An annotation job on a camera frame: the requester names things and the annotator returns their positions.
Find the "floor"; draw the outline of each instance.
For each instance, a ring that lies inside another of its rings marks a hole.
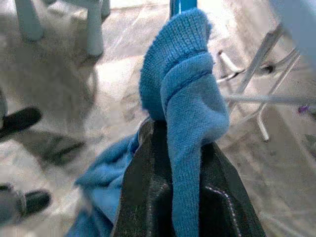
[[[138,80],[143,56],[169,18],[168,0],[111,2],[102,25],[104,54],[85,52],[87,12],[61,1],[47,6],[33,1],[45,29],[38,42],[21,39],[14,1],[0,5],[0,87],[10,112],[35,105],[42,120],[31,129],[0,143],[0,181],[28,191],[47,188],[53,203],[0,236],[63,236],[81,200],[73,186],[105,148],[132,134],[147,116],[141,110]],[[278,20],[266,0],[199,0],[213,24],[209,51],[222,74],[216,53],[223,49],[239,67],[253,58],[264,34]],[[293,47],[284,37],[268,61]],[[255,77],[247,93],[266,93],[275,77]],[[227,94],[238,77],[222,84]],[[278,93],[311,94],[313,72],[302,57]],[[231,116],[232,128],[218,141],[235,165],[267,236],[316,236],[316,161],[304,146],[305,134],[316,134],[314,120],[297,107],[265,111],[271,140],[264,143],[256,121],[234,126],[256,105],[242,105]]]

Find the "blue knit fabric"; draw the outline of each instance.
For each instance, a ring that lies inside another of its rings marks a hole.
[[[175,16],[148,50],[141,72],[143,108],[152,119],[167,122],[177,237],[198,237],[200,149],[229,126],[226,106],[211,74],[210,29],[198,9]],[[80,213],[69,237],[110,235],[123,175],[138,146],[137,134],[114,144],[77,180],[93,208],[91,213]]]
[[[140,95],[155,120],[166,120],[172,169],[172,222],[178,237],[198,237],[201,146],[221,137],[229,116],[207,52],[211,26],[192,9],[172,18],[145,56]]]

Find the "black leather bag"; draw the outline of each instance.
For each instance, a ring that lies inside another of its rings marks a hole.
[[[172,179],[164,122],[145,123],[127,168],[113,237],[173,237]],[[262,237],[265,233],[239,175],[215,143],[202,147],[201,237]]]

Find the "blue pole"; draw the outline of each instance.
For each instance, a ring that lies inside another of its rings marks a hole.
[[[170,18],[194,7],[197,7],[197,0],[170,0]]]

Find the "chair leg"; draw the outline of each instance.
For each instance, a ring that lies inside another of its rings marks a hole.
[[[103,52],[101,8],[99,5],[96,4],[95,7],[88,9],[87,20],[87,53],[98,56]]]
[[[102,17],[106,17],[110,14],[110,0],[103,0],[101,14]]]
[[[20,31],[29,40],[39,40],[43,37],[43,29],[31,0],[15,0]]]

